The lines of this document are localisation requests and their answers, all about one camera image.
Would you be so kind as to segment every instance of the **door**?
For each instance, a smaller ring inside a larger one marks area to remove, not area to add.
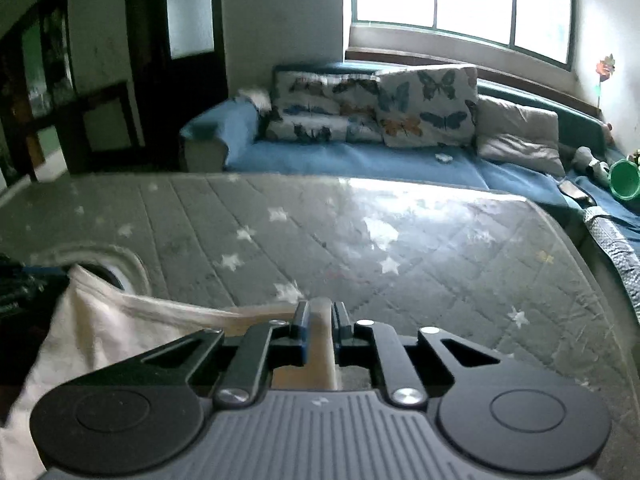
[[[227,98],[221,0],[126,0],[136,101],[150,161],[177,170],[179,131]]]

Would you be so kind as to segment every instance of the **white fabric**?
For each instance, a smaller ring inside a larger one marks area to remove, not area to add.
[[[558,115],[482,95],[478,99],[478,155],[562,177]]]
[[[475,66],[421,66],[379,78],[376,118],[385,144],[405,148],[471,143],[478,102]]]
[[[265,320],[290,319],[295,306],[272,305],[212,310],[123,294],[76,267],[61,297],[49,335],[31,369],[5,428],[0,428],[0,478],[33,480],[44,472],[31,440],[29,416],[53,387],[206,327],[241,335]],[[279,368],[275,388],[337,389],[331,340],[331,303],[312,300],[312,361],[303,368]]]

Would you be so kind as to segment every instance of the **white pillow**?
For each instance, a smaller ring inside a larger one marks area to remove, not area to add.
[[[473,65],[421,66],[379,75],[376,116],[392,147],[468,145],[474,136],[478,71]]]
[[[478,99],[478,155],[562,177],[558,115],[481,95]]]

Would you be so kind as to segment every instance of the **wall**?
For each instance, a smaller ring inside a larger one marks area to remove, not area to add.
[[[386,48],[465,61],[523,77],[568,94],[575,93],[575,76],[567,70],[508,48],[450,34],[357,23],[351,26],[349,43],[351,46]]]
[[[222,6],[230,94],[268,85],[277,63],[344,59],[343,0],[222,0]]]
[[[624,152],[640,148],[640,0],[577,0],[578,97],[597,102],[596,63],[612,54],[616,72],[602,84],[600,108]]]
[[[0,37],[37,1],[0,0]],[[125,0],[68,0],[68,22],[77,90],[88,92],[117,81],[128,81],[134,121],[143,142],[132,86]],[[120,130],[91,128],[87,135],[98,144],[129,145],[126,132]]]

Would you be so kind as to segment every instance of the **pillowcase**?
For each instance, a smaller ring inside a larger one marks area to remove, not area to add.
[[[558,115],[481,95],[478,100],[478,155],[562,177]]]
[[[382,142],[382,133],[373,120],[321,114],[282,114],[268,124],[265,137],[302,144],[321,142]]]
[[[379,79],[372,75],[276,72],[273,105],[281,113],[375,119]]]
[[[319,74],[276,72],[271,98],[282,114],[340,114],[328,78]]]
[[[379,75],[376,116],[394,148],[471,143],[478,110],[473,65],[423,66]]]

